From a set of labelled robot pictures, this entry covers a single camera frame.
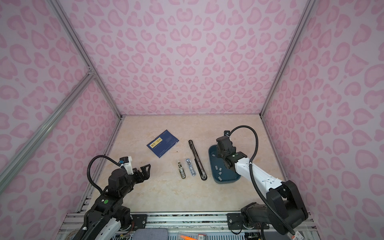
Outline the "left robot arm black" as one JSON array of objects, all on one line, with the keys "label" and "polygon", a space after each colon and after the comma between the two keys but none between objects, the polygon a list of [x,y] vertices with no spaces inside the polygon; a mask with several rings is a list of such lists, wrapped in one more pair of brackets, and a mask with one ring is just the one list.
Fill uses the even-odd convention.
[{"label": "left robot arm black", "polygon": [[[91,167],[98,159],[106,159],[118,166],[112,171],[108,185],[104,189],[98,186],[91,177]],[[83,225],[74,239],[110,240],[120,230],[132,230],[134,222],[131,210],[123,206],[124,197],[134,189],[136,184],[148,180],[150,173],[150,164],[140,167],[139,170],[133,168],[131,157],[122,157],[118,162],[105,155],[93,157],[87,167],[87,178],[100,195],[91,209],[85,213]]]}]

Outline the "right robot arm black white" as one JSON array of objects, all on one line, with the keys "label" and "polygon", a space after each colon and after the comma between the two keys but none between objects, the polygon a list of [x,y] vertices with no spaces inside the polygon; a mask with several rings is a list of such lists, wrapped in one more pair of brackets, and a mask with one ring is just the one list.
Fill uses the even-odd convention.
[{"label": "right robot arm black white", "polygon": [[287,235],[292,240],[303,240],[304,236],[296,230],[309,214],[297,185],[292,181],[282,181],[268,174],[254,163],[259,149],[256,131],[249,129],[255,137],[255,150],[251,157],[237,151],[231,141],[234,130],[225,131],[217,138],[217,155],[224,161],[225,167],[249,180],[255,188],[262,204],[250,203],[241,209],[239,221],[229,225],[230,230],[258,229],[265,237],[266,226],[271,225],[276,232]]}]

